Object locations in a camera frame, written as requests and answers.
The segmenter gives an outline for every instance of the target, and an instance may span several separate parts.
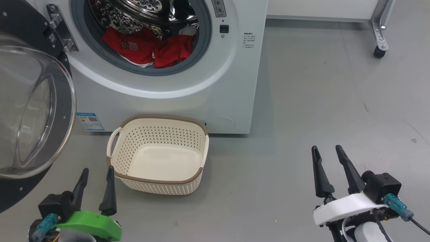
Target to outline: red clothing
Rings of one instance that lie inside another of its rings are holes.
[[[109,28],[103,35],[106,44],[131,63],[155,68],[167,68],[187,59],[192,51],[194,36],[177,35],[159,40],[148,28],[125,35]]]

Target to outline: gray floor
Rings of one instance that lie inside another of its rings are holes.
[[[251,134],[212,137],[200,188],[189,196],[137,192],[117,180],[125,242],[332,241],[314,225],[310,148],[318,145],[336,197],[347,195],[341,144],[361,173],[388,172],[415,219],[430,227],[430,4],[397,1],[390,51],[372,57],[366,25],[268,21]],[[0,214],[2,241],[25,241],[37,204],[73,189],[90,169],[82,208],[97,211],[108,136],[77,123],[66,150],[21,202]],[[384,223],[395,241],[428,241],[412,223]]]

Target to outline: washing machine door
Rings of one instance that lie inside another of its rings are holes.
[[[71,132],[76,96],[57,40],[25,0],[0,1],[0,212],[39,183]]]

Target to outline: white washing machine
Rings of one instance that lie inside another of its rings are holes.
[[[134,66],[111,50],[88,0],[27,1],[47,19],[47,31],[58,27],[53,48],[68,45],[59,61],[70,64],[87,130],[113,131],[134,115],[158,114],[198,120],[210,133],[249,133],[268,0],[189,0],[200,25],[197,46],[165,69]],[[63,22],[71,36],[62,34]]]

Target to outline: laundry basket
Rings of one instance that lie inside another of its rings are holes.
[[[140,115],[112,133],[106,160],[115,168],[115,176],[132,189],[188,195],[200,185],[208,147],[208,132],[196,121]]]

